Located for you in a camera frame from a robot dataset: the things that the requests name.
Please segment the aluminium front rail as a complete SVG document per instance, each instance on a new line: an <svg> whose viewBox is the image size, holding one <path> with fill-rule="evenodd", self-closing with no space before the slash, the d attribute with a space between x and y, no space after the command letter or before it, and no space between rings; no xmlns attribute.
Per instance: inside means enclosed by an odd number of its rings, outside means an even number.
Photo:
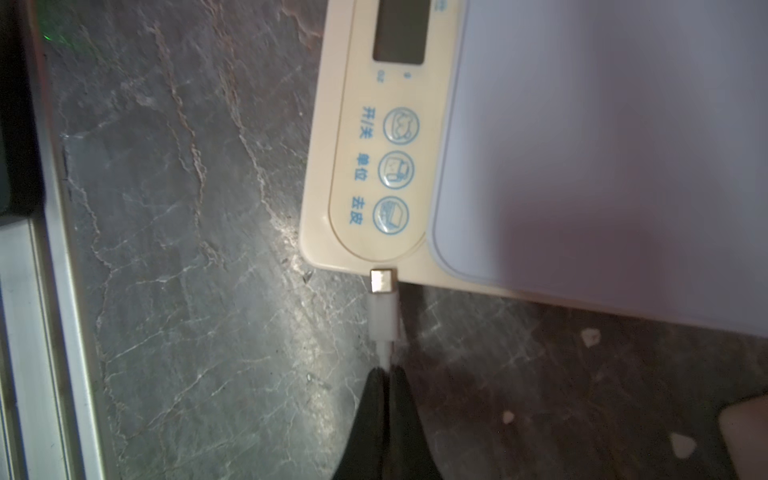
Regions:
<svg viewBox="0 0 768 480"><path fill-rule="evenodd" d="M1 471L108 479L98 365L33 1L1 5Z"/></svg>

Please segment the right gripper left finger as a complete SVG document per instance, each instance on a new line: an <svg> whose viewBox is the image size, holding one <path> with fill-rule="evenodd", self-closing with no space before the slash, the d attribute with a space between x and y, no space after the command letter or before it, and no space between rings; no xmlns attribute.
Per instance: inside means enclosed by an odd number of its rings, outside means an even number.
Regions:
<svg viewBox="0 0 768 480"><path fill-rule="evenodd" d="M387 436L387 373L367 378L341 460L332 479L381 479Z"/></svg>

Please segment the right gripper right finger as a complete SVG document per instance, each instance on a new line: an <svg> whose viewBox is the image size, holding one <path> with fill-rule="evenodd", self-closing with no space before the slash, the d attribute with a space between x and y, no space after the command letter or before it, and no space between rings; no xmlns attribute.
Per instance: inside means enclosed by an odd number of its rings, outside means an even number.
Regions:
<svg viewBox="0 0 768 480"><path fill-rule="evenodd" d="M387 479L442 480L404 369L389 372Z"/></svg>

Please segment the blue top kitchen scale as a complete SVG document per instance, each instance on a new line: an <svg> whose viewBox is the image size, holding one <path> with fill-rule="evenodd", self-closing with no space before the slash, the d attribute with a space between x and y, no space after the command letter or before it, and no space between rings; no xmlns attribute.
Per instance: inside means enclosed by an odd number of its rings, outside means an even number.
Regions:
<svg viewBox="0 0 768 480"><path fill-rule="evenodd" d="M313 266L767 333L763 1L332 1Z"/></svg>

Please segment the pink charger adapter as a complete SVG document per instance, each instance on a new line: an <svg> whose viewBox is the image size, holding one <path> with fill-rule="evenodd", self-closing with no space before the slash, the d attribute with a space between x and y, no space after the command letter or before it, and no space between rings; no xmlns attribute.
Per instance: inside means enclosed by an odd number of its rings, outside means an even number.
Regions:
<svg viewBox="0 0 768 480"><path fill-rule="evenodd" d="M767 480L767 396L726 407L718 422L738 478Z"/></svg>

